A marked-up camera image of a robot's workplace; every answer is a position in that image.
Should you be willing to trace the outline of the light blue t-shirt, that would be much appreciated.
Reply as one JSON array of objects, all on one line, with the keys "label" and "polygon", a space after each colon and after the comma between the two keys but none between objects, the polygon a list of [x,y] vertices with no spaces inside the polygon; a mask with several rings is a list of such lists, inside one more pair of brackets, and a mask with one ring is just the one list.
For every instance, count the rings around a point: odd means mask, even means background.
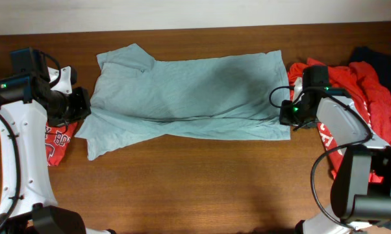
[{"label": "light blue t-shirt", "polygon": [[132,44],[98,54],[91,114],[77,131],[88,158],[163,135],[288,140],[278,105],[288,99],[280,51],[160,61]]}]

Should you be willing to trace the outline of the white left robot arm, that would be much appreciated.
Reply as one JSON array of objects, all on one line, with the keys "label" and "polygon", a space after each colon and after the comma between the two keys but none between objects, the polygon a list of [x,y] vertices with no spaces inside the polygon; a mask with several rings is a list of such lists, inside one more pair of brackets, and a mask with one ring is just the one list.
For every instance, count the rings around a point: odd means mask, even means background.
[{"label": "white left robot arm", "polygon": [[58,206],[45,147],[47,125],[70,124],[89,114],[83,88],[33,73],[0,80],[0,233],[94,233],[79,213]]}]

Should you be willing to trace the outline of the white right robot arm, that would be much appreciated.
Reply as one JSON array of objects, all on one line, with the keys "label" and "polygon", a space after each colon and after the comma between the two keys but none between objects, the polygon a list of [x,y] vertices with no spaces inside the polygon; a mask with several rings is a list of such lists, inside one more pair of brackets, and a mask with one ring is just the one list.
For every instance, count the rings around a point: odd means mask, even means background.
[{"label": "white right robot arm", "polygon": [[[391,223],[391,146],[358,113],[351,96],[340,88],[303,88],[280,105],[280,122],[297,128],[309,122],[328,127],[336,147],[322,153],[310,173],[310,186],[320,213],[297,223],[295,233],[362,233]],[[324,157],[342,151],[343,158],[324,207],[316,193],[315,173]]]}]

